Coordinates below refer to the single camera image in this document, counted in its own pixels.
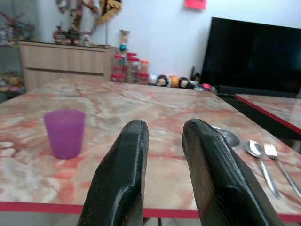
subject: purple plastic cup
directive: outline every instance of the purple plastic cup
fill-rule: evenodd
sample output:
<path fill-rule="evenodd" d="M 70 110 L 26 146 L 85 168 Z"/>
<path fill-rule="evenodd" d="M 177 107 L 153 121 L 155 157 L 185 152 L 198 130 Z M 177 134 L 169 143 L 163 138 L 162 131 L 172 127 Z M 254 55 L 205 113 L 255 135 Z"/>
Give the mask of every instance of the purple plastic cup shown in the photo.
<path fill-rule="evenodd" d="M 85 113 L 66 109 L 47 113 L 44 122 L 53 155 L 71 159 L 80 154 L 85 126 Z"/>

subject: black tv screen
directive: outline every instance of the black tv screen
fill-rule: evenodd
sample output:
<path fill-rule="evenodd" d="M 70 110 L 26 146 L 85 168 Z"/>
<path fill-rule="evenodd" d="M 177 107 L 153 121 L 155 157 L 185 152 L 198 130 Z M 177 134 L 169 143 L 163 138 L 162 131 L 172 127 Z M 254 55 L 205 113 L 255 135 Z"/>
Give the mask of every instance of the black tv screen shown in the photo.
<path fill-rule="evenodd" d="M 212 18 L 201 82 L 298 93 L 301 29 Z"/>

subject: table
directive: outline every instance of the table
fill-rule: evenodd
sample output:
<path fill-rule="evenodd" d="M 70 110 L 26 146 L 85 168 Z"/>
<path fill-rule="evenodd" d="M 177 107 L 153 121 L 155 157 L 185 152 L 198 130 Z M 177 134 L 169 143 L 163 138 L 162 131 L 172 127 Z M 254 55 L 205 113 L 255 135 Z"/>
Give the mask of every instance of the table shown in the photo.
<path fill-rule="evenodd" d="M 62 108 L 86 113 L 82 154 L 55 159 L 42 117 Z M 0 105 L 0 210 L 80 213 L 96 167 L 122 127 L 145 120 L 150 148 L 144 216 L 198 218 L 189 169 L 182 151 L 182 128 L 191 118 L 229 129 L 244 141 L 272 143 L 301 186 L 301 157 L 277 138 L 210 92 L 103 82 L 97 77 L 61 79 Z M 269 190 L 254 157 L 238 155 L 252 169 L 277 213 L 301 222 L 301 201 L 277 165 L 266 164 L 282 194 Z"/>
<path fill-rule="evenodd" d="M 301 134 L 301 99 L 236 94 L 245 104 Z"/>

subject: pink sticky note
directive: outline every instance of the pink sticky note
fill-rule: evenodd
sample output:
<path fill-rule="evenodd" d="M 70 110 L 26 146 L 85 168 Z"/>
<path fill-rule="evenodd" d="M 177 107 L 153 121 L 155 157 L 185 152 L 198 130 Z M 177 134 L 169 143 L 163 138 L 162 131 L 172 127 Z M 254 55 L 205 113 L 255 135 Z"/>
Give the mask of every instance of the pink sticky note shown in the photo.
<path fill-rule="evenodd" d="M 185 6 L 189 8 L 206 9 L 207 0 L 186 0 Z"/>

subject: spoon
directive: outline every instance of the spoon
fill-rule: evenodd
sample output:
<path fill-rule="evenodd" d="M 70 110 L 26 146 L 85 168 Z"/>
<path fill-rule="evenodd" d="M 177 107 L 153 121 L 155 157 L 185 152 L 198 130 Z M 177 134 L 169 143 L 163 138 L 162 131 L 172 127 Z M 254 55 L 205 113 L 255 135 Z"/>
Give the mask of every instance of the spoon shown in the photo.
<path fill-rule="evenodd" d="M 268 171 L 268 168 L 262 159 L 262 157 L 264 156 L 264 151 L 263 151 L 262 147 L 257 142 L 255 142 L 253 140 L 249 140 L 247 142 L 246 149 L 252 156 L 259 158 L 259 162 L 262 167 L 264 177 L 267 180 L 270 189 L 272 190 L 272 192 L 274 193 L 276 198 L 280 199 L 280 193 L 277 190 L 275 182 L 273 181 L 273 179 Z"/>

